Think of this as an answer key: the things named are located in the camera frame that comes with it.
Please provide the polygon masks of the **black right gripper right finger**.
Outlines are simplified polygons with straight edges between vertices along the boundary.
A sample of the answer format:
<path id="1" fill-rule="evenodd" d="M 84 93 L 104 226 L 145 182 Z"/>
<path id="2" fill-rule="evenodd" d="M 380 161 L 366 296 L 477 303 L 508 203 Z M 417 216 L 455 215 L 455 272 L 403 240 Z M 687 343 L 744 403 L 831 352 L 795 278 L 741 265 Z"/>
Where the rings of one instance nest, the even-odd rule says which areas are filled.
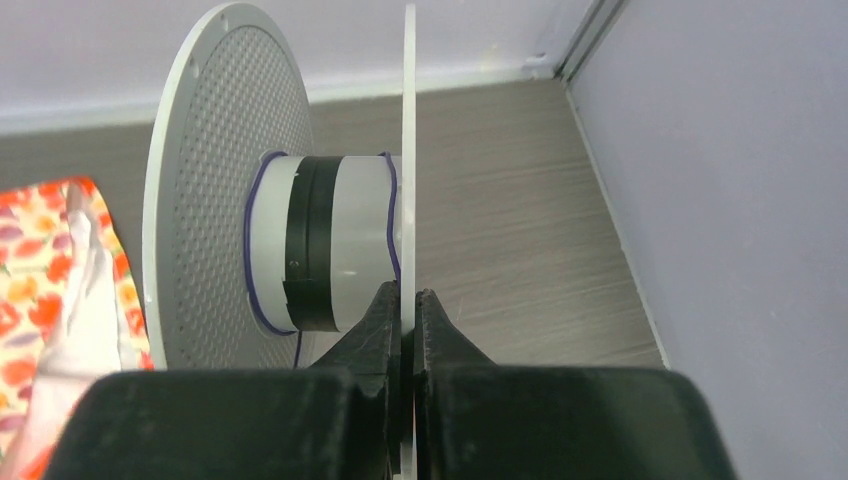
<path id="1" fill-rule="evenodd" d="M 416 298 L 422 479 L 732 479 L 694 383 L 669 370 L 499 365 Z"/>

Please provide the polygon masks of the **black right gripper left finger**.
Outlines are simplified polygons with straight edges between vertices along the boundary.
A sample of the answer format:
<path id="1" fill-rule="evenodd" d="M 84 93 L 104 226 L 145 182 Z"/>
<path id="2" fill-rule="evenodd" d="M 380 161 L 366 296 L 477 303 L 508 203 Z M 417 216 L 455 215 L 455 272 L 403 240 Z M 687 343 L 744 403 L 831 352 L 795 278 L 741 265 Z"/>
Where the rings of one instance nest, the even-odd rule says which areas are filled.
<path id="1" fill-rule="evenodd" d="M 400 471 L 395 283 L 305 368 L 173 369 L 96 381 L 48 479 L 389 479 Z"/>

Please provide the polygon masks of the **white perforated cable spool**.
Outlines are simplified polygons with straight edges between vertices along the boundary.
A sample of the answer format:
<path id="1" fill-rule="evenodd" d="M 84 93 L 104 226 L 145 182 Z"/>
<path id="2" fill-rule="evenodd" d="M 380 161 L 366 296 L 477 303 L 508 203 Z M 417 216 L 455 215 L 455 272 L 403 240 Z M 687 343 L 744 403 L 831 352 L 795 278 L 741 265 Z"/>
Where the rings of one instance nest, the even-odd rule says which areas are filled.
<path id="1" fill-rule="evenodd" d="M 154 122 L 142 220 L 156 371 L 312 365 L 396 284 L 400 471 L 415 479 L 416 9 L 404 18 L 401 149 L 319 156 L 300 70 L 262 9 L 192 28 Z"/>

